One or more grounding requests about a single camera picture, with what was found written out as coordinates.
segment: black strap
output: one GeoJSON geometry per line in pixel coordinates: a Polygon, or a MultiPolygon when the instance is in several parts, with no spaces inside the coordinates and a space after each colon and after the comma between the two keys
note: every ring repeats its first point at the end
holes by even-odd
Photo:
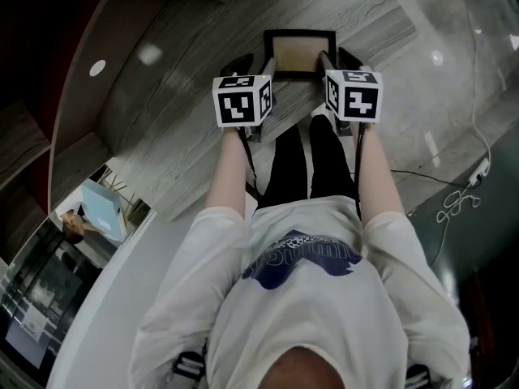
{"type": "Polygon", "coordinates": [[[180,353],[177,361],[173,364],[173,375],[180,375],[199,383],[205,375],[204,357],[196,352],[180,353]]]}
{"type": "Polygon", "coordinates": [[[245,154],[247,154],[247,159],[249,160],[249,165],[251,166],[252,177],[254,178],[254,191],[256,193],[255,199],[260,200],[261,194],[258,191],[258,185],[256,183],[256,180],[257,180],[256,170],[254,168],[254,163],[252,162],[251,148],[249,147],[249,143],[247,142],[247,135],[245,134],[244,126],[238,127],[238,135],[239,135],[240,139],[242,140],[243,148],[245,148],[245,154]]]}
{"type": "Polygon", "coordinates": [[[362,147],[364,144],[364,131],[366,129],[366,124],[364,122],[360,122],[358,124],[358,133],[357,133],[357,148],[355,149],[355,207],[357,208],[357,216],[360,220],[362,220],[362,215],[360,212],[360,189],[358,188],[359,178],[360,178],[360,164],[362,160],[362,147]]]}
{"type": "Polygon", "coordinates": [[[424,365],[412,365],[405,376],[405,389],[431,389],[432,381],[429,368],[424,365]]]}

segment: leg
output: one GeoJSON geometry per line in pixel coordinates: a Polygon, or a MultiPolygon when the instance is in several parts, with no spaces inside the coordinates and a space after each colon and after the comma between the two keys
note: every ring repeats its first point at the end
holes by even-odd
{"type": "Polygon", "coordinates": [[[270,181],[258,209],[304,200],[307,195],[307,162],[299,130],[292,126],[276,139],[270,181]]]}
{"type": "Polygon", "coordinates": [[[355,184],[350,176],[344,149],[325,115],[312,118],[310,145],[314,162],[310,197],[313,199],[341,195],[355,199],[358,192],[355,191],[355,184]]]}

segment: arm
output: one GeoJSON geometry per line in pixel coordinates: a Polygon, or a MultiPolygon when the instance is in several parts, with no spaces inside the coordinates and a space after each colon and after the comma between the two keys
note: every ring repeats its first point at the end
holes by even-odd
{"type": "MultiPolygon", "coordinates": [[[[355,141],[357,128],[354,128],[355,141]]],[[[405,216],[373,126],[364,133],[359,194],[367,259],[378,271],[409,340],[408,357],[426,365],[447,387],[461,387],[469,332],[459,310],[427,266],[422,245],[405,216]]]]}
{"type": "Polygon", "coordinates": [[[225,206],[245,216],[247,154],[235,128],[225,128],[206,207],[225,206]]]}
{"type": "Polygon", "coordinates": [[[130,386],[155,389],[184,351],[202,353],[220,306],[248,256],[247,156],[236,130],[226,130],[211,190],[163,280],[160,296],[135,337],[130,386]]]}
{"type": "MultiPolygon", "coordinates": [[[[358,125],[352,123],[351,129],[357,145],[358,125]]],[[[366,124],[364,132],[358,184],[364,225],[384,212],[393,211],[405,215],[384,149],[375,128],[370,124],[366,124]]]]}
{"type": "Polygon", "coordinates": [[[85,220],[83,221],[83,229],[84,230],[90,230],[92,232],[98,232],[102,235],[105,235],[106,232],[96,228],[93,224],[91,224],[90,222],[86,222],[85,220]]]}

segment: person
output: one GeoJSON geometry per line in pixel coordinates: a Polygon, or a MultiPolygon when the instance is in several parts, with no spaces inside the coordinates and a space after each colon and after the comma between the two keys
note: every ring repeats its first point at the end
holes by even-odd
{"type": "Polygon", "coordinates": [[[78,214],[82,206],[84,206],[83,195],[78,187],[56,207],[56,215],[63,223],[63,235],[66,241],[72,245],[83,240],[85,230],[105,234],[78,214]]]}
{"type": "Polygon", "coordinates": [[[137,331],[133,388],[164,386],[186,351],[205,355],[214,389],[402,389],[412,365],[461,387],[467,326],[427,266],[375,128],[365,131],[358,191],[327,116],[313,117],[309,133],[310,198],[294,126],[277,138],[246,223],[247,156],[237,131],[223,131],[206,208],[137,331]]]}

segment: white t-shirt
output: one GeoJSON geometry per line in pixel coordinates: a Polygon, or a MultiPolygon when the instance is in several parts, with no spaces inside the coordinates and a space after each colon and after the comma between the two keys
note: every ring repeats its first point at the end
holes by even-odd
{"type": "Polygon", "coordinates": [[[261,209],[250,224],[226,207],[195,218],[139,327],[131,385],[161,387],[206,340],[212,389],[256,389],[296,346],[347,389],[402,389],[412,363],[459,388],[468,366],[465,321],[411,223],[389,212],[362,229],[343,196],[261,209]]]}

